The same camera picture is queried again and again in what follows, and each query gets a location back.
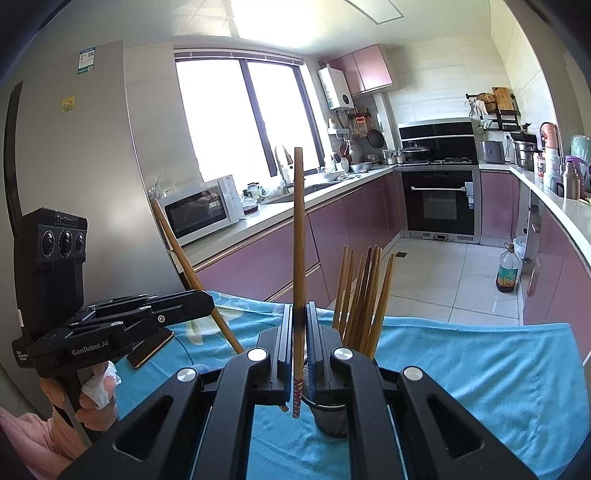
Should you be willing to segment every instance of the yellow sticker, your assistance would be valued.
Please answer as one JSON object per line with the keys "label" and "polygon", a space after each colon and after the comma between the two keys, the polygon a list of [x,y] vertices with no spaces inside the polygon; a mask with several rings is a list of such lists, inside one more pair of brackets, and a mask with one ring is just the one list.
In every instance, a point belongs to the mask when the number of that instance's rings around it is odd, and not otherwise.
{"label": "yellow sticker", "polygon": [[76,106],[76,99],[74,97],[64,98],[61,101],[61,112],[69,112]]}

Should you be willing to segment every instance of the oven handle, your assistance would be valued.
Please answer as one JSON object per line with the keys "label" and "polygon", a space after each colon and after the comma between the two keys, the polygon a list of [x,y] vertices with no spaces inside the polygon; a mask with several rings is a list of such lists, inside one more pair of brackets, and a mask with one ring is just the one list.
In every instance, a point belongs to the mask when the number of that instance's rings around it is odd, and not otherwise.
{"label": "oven handle", "polygon": [[465,192],[466,191],[466,187],[460,187],[458,189],[421,189],[421,188],[416,188],[416,187],[410,187],[411,190],[444,190],[447,192]]}

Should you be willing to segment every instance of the pink sleeve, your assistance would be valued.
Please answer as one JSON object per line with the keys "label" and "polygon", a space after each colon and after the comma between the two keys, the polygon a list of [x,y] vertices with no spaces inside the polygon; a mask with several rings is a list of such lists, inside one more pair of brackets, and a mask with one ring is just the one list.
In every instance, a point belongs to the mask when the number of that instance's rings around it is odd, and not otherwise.
{"label": "pink sleeve", "polygon": [[76,431],[55,410],[43,421],[33,413],[16,418],[0,408],[0,426],[39,480],[53,480],[85,450]]}

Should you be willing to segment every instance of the window frame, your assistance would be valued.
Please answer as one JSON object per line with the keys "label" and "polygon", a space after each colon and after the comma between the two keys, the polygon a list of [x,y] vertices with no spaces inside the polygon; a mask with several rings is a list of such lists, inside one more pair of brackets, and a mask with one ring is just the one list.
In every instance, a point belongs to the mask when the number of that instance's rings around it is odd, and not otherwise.
{"label": "window frame", "polygon": [[[275,155],[267,136],[267,130],[265,129],[265,121],[262,117],[261,109],[256,98],[254,84],[252,83],[252,77],[250,70],[248,69],[248,63],[274,63],[284,67],[291,68],[300,96],[304,111],[306,112],[306,118],[308,119],[308,125],[310,127],[310,133],[312,134],[312,140],[316,149],[316,155],[318,156],[319,167],[324,167],[324,148],[320,140],[320,132],[314,113],[312,111],[312,104],[304,85],[304,77],[301,74],[300,67],[303,62],[299,59],[292,59],[290,57],[283,57],[278,55],[262,54],[247,51],[219,51],[219,50],[176,50],[174,53],[175,62],[181,61],[198,61],[198,60],[237,60],[240,64],[242,78],[246,86],[246,92],[251,103],[252,113],[255,118],[256,129],[259,133],[263,152],[265,153],[265,160],[267,161],[267,167],[269,168],[269,174],[271,177],[275,177],[278,174],[277,164],[275,162]],[[316,169],[306,170],[304,175],[316,173]]]}

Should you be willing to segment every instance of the upper cabinet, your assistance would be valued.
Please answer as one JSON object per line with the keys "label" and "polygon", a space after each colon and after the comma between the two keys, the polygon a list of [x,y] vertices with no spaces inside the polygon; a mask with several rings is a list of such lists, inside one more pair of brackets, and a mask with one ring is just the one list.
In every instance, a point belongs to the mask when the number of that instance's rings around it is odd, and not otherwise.
{"label": "upper cabinet", "polygon": [[379,45],[362,48],[332,60],[330,66],[345,74],[351,95],[384,87],[396,87],[387,56]]}

